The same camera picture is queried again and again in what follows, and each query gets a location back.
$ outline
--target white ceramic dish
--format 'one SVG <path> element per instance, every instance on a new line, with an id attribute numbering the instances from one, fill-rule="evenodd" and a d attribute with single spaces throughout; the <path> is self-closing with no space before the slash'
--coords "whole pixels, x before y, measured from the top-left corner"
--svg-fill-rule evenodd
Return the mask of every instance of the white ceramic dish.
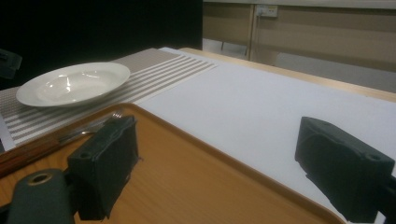
<path id="1" fill-rule="evenodd" d="M 23 84 L 17 99 L 32 106 L 87 104 L 122 85 L 131 75 L 119 63 L 84 63 L 48 72 Z"/>

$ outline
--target wooden tray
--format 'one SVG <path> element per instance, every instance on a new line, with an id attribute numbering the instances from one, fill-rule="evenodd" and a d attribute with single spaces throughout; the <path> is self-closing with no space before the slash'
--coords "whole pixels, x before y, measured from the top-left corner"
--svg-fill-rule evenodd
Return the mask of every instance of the wooden tray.
<path id="1" fill-rule="evenodd" d="M 121 107 L 138 120 L 142 160 L 133 169 L 110 219 L 103 223 L 344 223 L 322 206 L 136 105 L 114 105 L 73 125 Z M 23 148 L 36 147 L 40 141 L 51 142 L 61 132 Z M 10 202 L 15 183 L 24 176 L 50 167 L 64 169 L 67 156 L 86 139 L 0 179 L 0 204 Z"/>

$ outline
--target white tabletop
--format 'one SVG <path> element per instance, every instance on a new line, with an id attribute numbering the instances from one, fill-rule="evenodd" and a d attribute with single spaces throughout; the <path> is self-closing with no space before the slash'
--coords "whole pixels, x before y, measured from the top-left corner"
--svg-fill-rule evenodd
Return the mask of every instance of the white tabletop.
<path id="1" fill-rule="evenodd" d="M 340 215 L 294 160 L 302 116 L 326 120 L 396 158 L 396 104 L 234 63 L 139 106 Z M 379 216 L 376 223 L 382 223 Z"/>

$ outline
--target striped cloth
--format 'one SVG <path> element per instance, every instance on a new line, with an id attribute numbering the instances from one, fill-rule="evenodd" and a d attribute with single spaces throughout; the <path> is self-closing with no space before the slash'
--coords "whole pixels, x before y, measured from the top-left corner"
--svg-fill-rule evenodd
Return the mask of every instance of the striped cloth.
<path id="1" fill-rule="evenodd" d="M 91 105 L 32 107 L 16 100 L 18 88 L 0 91 L 0 113 L 16 146 L 62 128 L 95 111 L 117 103 L 138 103 L 183 80 L 216 67 L 215 64 L 158 49 L 148 49 L 113 61 L 132 74 L 118 89 Z"/>

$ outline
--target plate rim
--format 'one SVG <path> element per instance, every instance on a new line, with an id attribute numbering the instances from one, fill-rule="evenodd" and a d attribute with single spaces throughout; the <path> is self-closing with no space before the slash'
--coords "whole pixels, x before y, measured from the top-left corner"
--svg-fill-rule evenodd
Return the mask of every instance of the plate rim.
<path id="1" fill-rule="evenodd" d="M 90 96 L 90 97 L 87 97 L 87 98 L 82 98 L 80 100 L 73 101 L 73 102 L 72 101 L 66 101 L 66 102 L 63 101 L 63 102 L 59 102 L 59 103 L 57 103 L 57 102 L 44 102 L 44 101 L 32 102 L 32 101 L 27 100 L 26 97 L 24 96 L 26 92 L 35 94 L 34 92 L 29 91 L 30 87 L 32 85 L 34 85 L 33 83 L 39 81 L 40 79 L 44 79 L 45 80 L 47 77 L 56 76 L 57 74 L 59 75 L 59 73 L 64 71 L 64 70 L 77 71 L 77 70 L 80 70 L 80 69 L 84 69 L 84 67 L 92 67 L 92 66 L 100 66 L 101 67 L 100 70 L 105 70 L 105 69 L 103 69 L 103 67 L 106 67 L 106 66 L 109 66 L 109 65 L 117 66 L 118 68 L 120 68 L 121 72 L 119 72 L 119 74 L 121 74 L 121 77 L 123 77 L 123 78 L 120 78 L 120 82 L 117 83 L 114 87 L 112 87 L 112 88 L 110 88 L 110 89 L 108 89 L 108 90 L 106 90 L 104 92 L 101 92 L 100 94 L 97 94 L 97 95 L 94 95 L 94 96 Z M 98 62 L 98 63 L 74 64 L 74 65 L 70 65 L 70 66 L 66 66 L 66 67 L 62 67 L 62 68 L 58 68 L 58 69 L 49 71 L 49 72 L 44 73 L 44 74 L 42 74 L 40 76 L 37 76 L 37 77 L 34 77 L 34 78 L 30 79 L 29 81 L 25 82 L 23 85 L 21 85 L 18 88 L 18 90 L 16 92 L 16 98 L 23 105 L 37 106 L 37 107 L 80 105 L 80 104 L 83 104 L 85 101 L 94 100 L 95 98 L 98 98 L 100 96 L 103 96 L 105 94 L 110 93 L 111 91 L 114 91 L 116 88 L 118 88 L 119 86 L 124 84 L 128 80 L 128 78 L 130 77 L 130 75 L 131 75 L 130 69 L 127 66 L 125 66 L 125 65 L 123 65 L 121 63 Z"/>

